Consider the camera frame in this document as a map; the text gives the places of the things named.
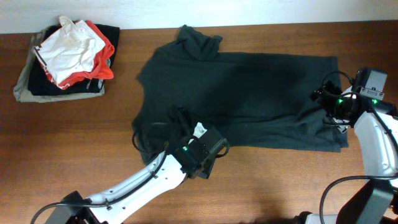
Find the dark green t-shirt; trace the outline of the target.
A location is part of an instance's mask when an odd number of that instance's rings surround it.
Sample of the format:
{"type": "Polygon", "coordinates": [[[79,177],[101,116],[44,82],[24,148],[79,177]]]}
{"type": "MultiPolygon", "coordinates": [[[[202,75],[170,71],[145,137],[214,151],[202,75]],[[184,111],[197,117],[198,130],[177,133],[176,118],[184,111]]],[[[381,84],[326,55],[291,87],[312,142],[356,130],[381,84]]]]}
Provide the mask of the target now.
{"type": "Polygon", "coordinates": [[[340,86],[336,57],[220,52],[222,37],[181,27],[137,79],[144,102],[132,122],[142,160],[201,123],[231,146],[340,152],[346,134],[325,125],[310,95],[323,79],[340,86]]]}

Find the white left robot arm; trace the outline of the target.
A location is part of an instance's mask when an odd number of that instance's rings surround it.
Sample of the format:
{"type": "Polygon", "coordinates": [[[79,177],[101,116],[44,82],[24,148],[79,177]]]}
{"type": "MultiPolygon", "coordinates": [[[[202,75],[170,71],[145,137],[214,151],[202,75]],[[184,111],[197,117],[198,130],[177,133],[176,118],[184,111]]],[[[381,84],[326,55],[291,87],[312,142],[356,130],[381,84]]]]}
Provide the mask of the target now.
{"type": "Polygon", "coordinates": [[[209,178],[215,160],[229,151],[225,138],[205,133],[168,145],[147,167],[100,193],[82,198],[72,192],[53,209],[47,223],[123,223],[157,196],[175,189],[187,179],[209,178]]]}

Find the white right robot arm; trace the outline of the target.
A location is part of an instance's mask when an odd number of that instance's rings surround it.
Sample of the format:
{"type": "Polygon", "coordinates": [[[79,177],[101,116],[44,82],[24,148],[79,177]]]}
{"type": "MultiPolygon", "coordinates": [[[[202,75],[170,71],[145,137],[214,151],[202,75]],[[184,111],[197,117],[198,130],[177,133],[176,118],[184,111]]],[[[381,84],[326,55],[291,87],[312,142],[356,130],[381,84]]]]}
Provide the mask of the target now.
{"type": "Polygon", "coordinates": [[[367,95],[361,86],[337,90],[330,82],[313,97],[321,103],[337,126],[351,127],[361,146],[364,175],[342,177],[323,192],[318,213],[302,212],[297,223],[397,223],[385,216],[388,209],[397,213],[397,111],[391,103],[367,95]],[[336,215],[324,213],[328,192],[337,184],[364,180],[336,215]]]}

